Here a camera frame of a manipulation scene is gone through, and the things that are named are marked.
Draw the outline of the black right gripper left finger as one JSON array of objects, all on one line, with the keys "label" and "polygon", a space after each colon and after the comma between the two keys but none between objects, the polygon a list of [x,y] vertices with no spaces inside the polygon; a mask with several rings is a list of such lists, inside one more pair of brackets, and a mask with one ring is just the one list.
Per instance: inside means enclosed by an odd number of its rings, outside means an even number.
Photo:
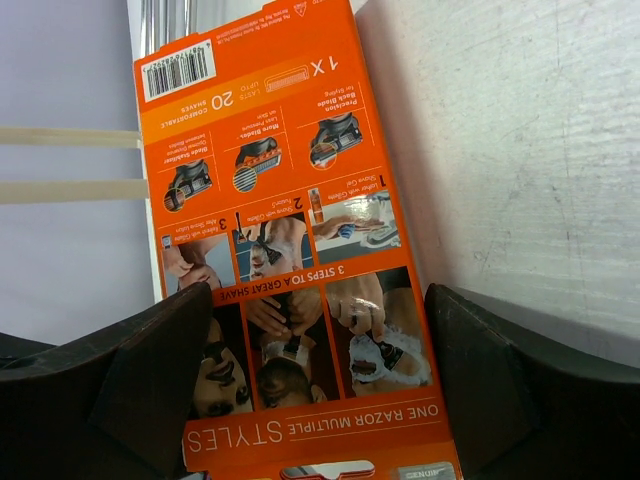
[{"label": "black right gripper left finger", "polygon": [[211,317],[196,283],[64,345],[3,334],[2,478],[181,478]]}]

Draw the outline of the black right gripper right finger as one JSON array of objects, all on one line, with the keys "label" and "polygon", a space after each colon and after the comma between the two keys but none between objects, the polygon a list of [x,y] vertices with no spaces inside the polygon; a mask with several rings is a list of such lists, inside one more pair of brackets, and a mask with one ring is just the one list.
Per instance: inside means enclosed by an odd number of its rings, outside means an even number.
[{"label": "black right gripper right finger", "polygon": [[424,298],[467,479],[636,479],[639,371],[516,323],[528,309],[431,284]]}]

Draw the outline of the orange Gillette Fusion box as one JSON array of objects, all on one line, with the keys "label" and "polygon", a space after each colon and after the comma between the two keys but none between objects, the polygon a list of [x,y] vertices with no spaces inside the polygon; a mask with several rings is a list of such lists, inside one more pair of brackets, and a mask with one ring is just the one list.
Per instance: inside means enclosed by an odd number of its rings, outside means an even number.
[{"label": "orange Gillette Fusion box", "polygon": [[132,1],[159,286],[213,310],[206,479],[459,479],[351,5]]}]

